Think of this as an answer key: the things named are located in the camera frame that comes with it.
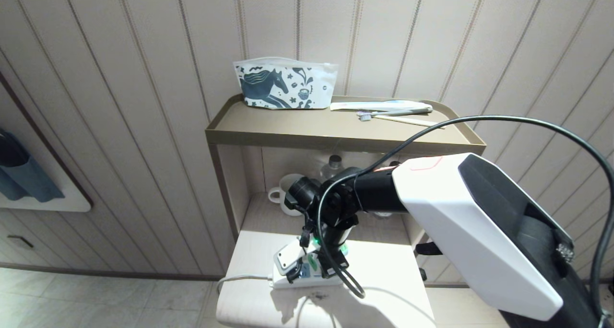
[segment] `white pouch with horse print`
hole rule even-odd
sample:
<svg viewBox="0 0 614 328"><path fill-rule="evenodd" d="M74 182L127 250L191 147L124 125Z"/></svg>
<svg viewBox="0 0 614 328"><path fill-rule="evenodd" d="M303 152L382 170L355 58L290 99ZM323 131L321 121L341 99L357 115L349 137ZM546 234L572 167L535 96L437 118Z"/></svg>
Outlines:
<svg viewBox="0 0 614 328"><path fill-rule="evenodd" d="M233 63L248 106L325 109L331 105L338 64L262 57Z"/></svg>

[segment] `water bottle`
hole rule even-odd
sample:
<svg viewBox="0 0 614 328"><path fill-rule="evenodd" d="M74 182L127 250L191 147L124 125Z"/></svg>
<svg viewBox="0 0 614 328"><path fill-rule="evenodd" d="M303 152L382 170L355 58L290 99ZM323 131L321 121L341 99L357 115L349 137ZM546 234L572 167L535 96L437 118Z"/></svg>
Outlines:
<svg viewBox="0 0 614 328"><path fill-rule="evenodd" d="M339 155L333 154L329 158L329 163L325 164L320 169L320 181L324 183L343 170L344 167L342 166L342 158Z"/></svg>

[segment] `white mug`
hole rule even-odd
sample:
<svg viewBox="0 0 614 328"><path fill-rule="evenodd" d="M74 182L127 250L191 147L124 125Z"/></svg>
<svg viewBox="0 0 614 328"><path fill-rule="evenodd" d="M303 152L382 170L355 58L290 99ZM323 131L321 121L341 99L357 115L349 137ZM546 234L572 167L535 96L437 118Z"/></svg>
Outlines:
<svg viewBox="0 0 614 328"><path fill-rule="evenodd" d="M283 203L283 201L285 201L285 193L288 191L290 186L292 186L294 182L298 181L302 177L305 177L305 176L299 175L298 173L291 173L289 175L285 175L281 177L281 179L279 180L279 186L270 189L268 192L270 201L273 203L279 203L279 206L281 206L281 210L285 214L288 214L289 216L292 216L292 217L301 216L303 214L299 212L298 210L291 210L290 208L287 208L285 204Z"/></svg>

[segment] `tiled floor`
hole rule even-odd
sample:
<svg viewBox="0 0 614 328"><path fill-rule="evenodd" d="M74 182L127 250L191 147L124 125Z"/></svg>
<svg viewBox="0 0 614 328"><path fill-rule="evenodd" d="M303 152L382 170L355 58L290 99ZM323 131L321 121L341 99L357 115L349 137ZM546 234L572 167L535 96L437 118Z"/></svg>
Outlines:
<svg viewBox="0 0 614 328"><path fill-rule="evenodd" d="M427 288L438 328L507 328L470 289ZM613 306L612 296L603 305ZM215 282L0 268L0 328L221 328Z"/></svg>

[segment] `white cable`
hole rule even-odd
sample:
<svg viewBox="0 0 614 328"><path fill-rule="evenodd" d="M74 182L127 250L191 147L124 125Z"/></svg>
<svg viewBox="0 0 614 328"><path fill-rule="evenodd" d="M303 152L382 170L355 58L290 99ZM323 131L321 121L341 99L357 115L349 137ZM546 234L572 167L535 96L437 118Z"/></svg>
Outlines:
<svg viewBox="0 0 614 328"><path fill-rule="evenodd" d="M220 294L220 290L222 288L222 282L234 281L234 280L244 280L244 279L257 279L257 280L272 281L272 275L243 274L243 275L227 276L225 278L220 279L217 282L217 294Z"/></svg>

